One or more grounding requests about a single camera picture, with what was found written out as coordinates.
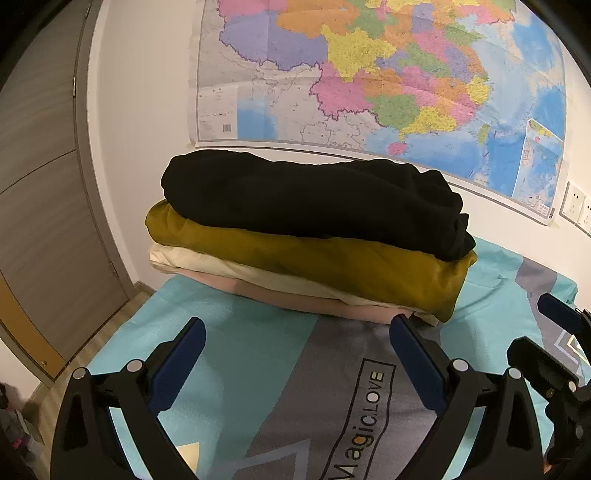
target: baseboard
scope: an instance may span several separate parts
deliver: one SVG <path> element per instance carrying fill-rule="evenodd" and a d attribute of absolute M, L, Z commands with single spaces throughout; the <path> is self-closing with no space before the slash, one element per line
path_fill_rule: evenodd
<path fill-rule="evenodd" d="M 148 295 L 152 296 L 154 295 L 154 293 L 156 293 L 156 290 L 154 290 L 152 287 L 146 285 L 144 282 L 142 281 L 137 281 L 134 283 L 134 287 L 135 287 L 135 291 L 137 293 L 147 293 Z"/>
<path fill-rule="evenodd" d="M 37 385 L 37 388 L 33 391 L 29 399 L 25 402 L 22 407 L 22 416 L 30 421 L 33 425 L 38 425 L 38 414 L 41 403 L 49 393 L 49 388 L 42 383 Z"/>

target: wall outlet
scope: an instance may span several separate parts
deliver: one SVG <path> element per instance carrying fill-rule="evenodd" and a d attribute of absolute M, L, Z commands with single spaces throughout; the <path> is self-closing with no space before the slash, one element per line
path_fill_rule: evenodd
<path fill-rule="evenodd" d="M 583 210 L 579 216 L 577 225 L 581 227 L 585 233 L 591 232 L 591 197 L 585 198 L 583 202 Z"/>
<path fill-rule="evenodd" d="M 566 195 L 564 196 L 560 214 L 571 222 L 577 223 L 583 210 L 584 202 L 585 194 L 570 181 L 566 188 Z"/>

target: pink folded shirt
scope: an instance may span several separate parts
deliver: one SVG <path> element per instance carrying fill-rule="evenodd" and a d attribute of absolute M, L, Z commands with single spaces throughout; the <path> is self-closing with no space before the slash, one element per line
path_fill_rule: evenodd
<path fill-rule="evenodd" d="M 221 277 L 211 273 L 197 272 L 179 267 L 163 268 L 157 266 L 158 270 L 168 273 L 179 273 L 192 278 L 200 283 L 217 290 L 240 295 L 249 299 L 261 301 L 275 307 L 296 310 L 298 312 L 318 313 L 332 315 L 351 320 L 365 320 L 368 322 L 389 324 L 392 317 L 402 313 L 410 317 L 415 311 L 403 307 L 381 307 L 376 305 L 348 305 L 336 299 L 325 299 L 322 297 L 309 297 L 294 293 L 269 290 L 268 288 L 249 283 L 238 278 Z M 415 313 L 430 325 L 436 325 L 437 319 L 433 315 Z"/>

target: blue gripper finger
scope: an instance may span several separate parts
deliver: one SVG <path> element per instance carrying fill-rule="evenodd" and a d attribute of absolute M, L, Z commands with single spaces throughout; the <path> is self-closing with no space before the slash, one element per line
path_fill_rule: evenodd
<path fill-rule="evenodd" d="M 167 342 L 175 345 L 153 376 L 148 399 L 150 410 L 155 415 L 173 405 L 205 347 L 205 339 L 205 324 L 193 317 L 175 340 Z"/>
<path fill-rule="evenodd" d="M 419 333 L 414 331 L 404 315 L 399 314 L 392 319 L 390 343 L 421 398 L 423 406 L 440 416 L 447 407 L 446 379 L 423 348 L 422 339 L 419 340 L 418 335 Z"/>
<path fill-rule="evenodd" d="M 584 320 L 581 315 L 549 293 L 540 296 L 538 310 L 571 335 L 583 333 Z"/>

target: white wall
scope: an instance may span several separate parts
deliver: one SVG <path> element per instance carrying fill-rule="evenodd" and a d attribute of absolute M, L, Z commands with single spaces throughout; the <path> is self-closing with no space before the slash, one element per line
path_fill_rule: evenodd
<path fill-rule="evenodd" d="M 170 158 L 193 149 L 187 130 L 189 38 L 196 0 L 105 0 L 91 61 L 89 128 L 109 224 L 133 280 L 158 288 L 143 221 L 163 198 L 160 177 Z M 569 179 L 591 193 L 591 88 L 570 56 L 567 66 Z M 305 161 L 308 154 L 255 151 Z M 321 162 L 319 155 L 315 162 Z M 470 232 L 526 255 L 575 280 L 579 306 L 591 309 L 591 238 L 558 217 L 551 227 L 473 193 L 458 190 Z"/>
<path fill-rule="evenodd" d="M 24 405 L 41 383 L 1 340 L 0 382 L 7 386 L 8 400 L 17 408 Z"/>

